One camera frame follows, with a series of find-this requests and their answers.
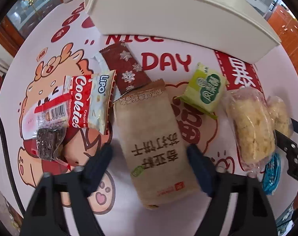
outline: wooden door frame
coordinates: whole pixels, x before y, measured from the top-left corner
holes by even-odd
[[[18,50],[24,43],[25,39],[5,16],[0,23],[0,44],[8,51],[11,56],[15,57]]]

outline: brown paper snack package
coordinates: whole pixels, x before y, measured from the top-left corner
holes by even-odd
[[[114,103],[130,176],[149,209],[199,190],[162,79]]]

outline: black cable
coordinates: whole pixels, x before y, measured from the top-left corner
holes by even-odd
[[[23,207],[22,201],[20,199],[20,196],[19,196],[19,193],[18,193],[18,190],[17,190],[15,179],[13,177],[12,168],[11,168],[11,165],[10,165],[10,158],[9,158],[9,152],[8,152],[8,145],[7,145],[5,129],[4,129],[4,125],[1,121],[1,118],[0,118],[0,139],[1,139],[1,144],[3,146],[5,164],[6,164],[7,173],[8,173],[10,185],[11,185],[11,188],[12,188],[12,192],[13,192],[13,195],[15,196],[15,199],[16,199],[18,207],[21,211],[21,214],[22,214],[22,216],[24,216],[26,211]]]

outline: green snack package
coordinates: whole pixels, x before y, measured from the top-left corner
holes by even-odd
[[[198,68],[189,81],[184,94],[177,97],[214,120],[212,112],[218,105],[228,84],[227,79],[217,71],[198,63]]]

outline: white storage box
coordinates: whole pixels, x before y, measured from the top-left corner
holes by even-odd
[[[251,64],[281,42],[244,0],[89,0],[85,11],[102,34],[186,41]]]

